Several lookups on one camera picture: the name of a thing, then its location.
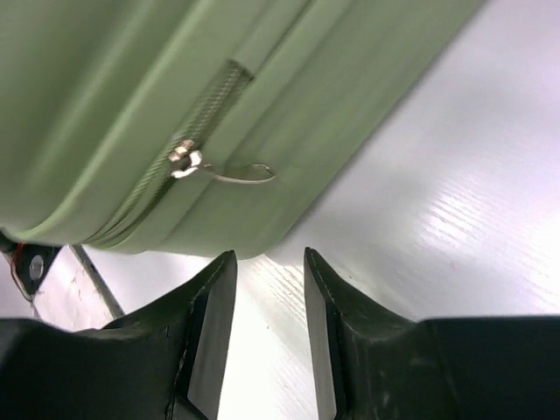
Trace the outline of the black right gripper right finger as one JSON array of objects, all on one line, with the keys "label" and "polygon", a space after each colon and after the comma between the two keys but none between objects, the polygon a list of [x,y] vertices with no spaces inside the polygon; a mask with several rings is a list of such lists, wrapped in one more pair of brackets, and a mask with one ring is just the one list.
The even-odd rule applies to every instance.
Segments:
[{"label": "black right gripper right finger", "polygon": [[313,248],[304,298],[322,419],[556,419],[556,316],[412,321]]}]

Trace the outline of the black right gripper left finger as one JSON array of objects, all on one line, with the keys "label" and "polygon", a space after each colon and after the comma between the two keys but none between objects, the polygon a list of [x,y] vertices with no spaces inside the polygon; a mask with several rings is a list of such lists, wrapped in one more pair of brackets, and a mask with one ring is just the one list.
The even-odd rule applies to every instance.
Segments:
[{"label": "black right gripper left finger", "polygon": [[235,307],[227,251],[101,329],[1,322],[4,419],[215,419]]}]

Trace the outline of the green hard-shell suitcase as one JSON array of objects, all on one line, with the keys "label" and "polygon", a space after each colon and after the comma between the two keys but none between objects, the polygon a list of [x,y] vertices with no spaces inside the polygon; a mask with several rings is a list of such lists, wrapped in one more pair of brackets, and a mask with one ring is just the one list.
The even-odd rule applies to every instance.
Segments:
[{"label": "green hard-shell suitcase", "polygon": [[4,1],[1,230],[257,256],[481,1]]}]

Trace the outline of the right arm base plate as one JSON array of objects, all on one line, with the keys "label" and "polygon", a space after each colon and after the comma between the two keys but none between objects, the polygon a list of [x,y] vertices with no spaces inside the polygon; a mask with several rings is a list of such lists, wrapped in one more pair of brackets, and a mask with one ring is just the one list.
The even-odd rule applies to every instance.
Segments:
[{"label": "right arm base plate", "polygon": [[1,253],[23,297],[31,302],[44,282],[61,247],[15,242],[1,233]]}]

